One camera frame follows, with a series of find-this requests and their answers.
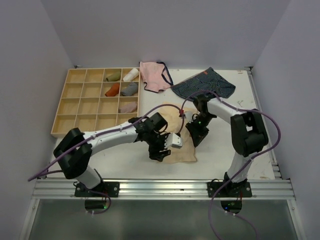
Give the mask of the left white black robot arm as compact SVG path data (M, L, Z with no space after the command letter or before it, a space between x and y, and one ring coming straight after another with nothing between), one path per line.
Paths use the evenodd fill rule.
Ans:
M53 155L66 179L84 184L87 192L96 197L103 193L104 184L98 172L89 166L90 158L118 145L146 142L149 158L162 162L171 154L168 147L173 144L174 134L160 131L167 126L167 121L157 112L141 121L133 117L118 126L98 131L82 132L76 127L60 141Z

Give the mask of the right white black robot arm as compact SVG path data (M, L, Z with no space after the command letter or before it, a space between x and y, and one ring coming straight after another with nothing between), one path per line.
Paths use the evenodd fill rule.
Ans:
M247 181L251 157L260 153L269 143L261 114L256 110L244 110L207 94L197 95L193 104L198 115L185 125L193 146L197 147L209 133L207 126L214 118L230 124L231 143L235 151L230 168L224 175L223 192L235 196Z

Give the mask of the beige underwear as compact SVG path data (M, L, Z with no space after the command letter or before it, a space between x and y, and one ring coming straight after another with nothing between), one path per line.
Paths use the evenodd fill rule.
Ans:
M182 119L179 117L179 112L175 107L162 106L155 112L159 112L162 117L167 121L168 126L166 128L167 133L178 133L182 126ZM186 128L187 120L184 120L183 128L180 132L180 136L183 140L183 146L181 148L169 147L171 151L170 155L166 156L162 164L176 164L176 163L195 163L196 149L193 145L192 138L189 131Z

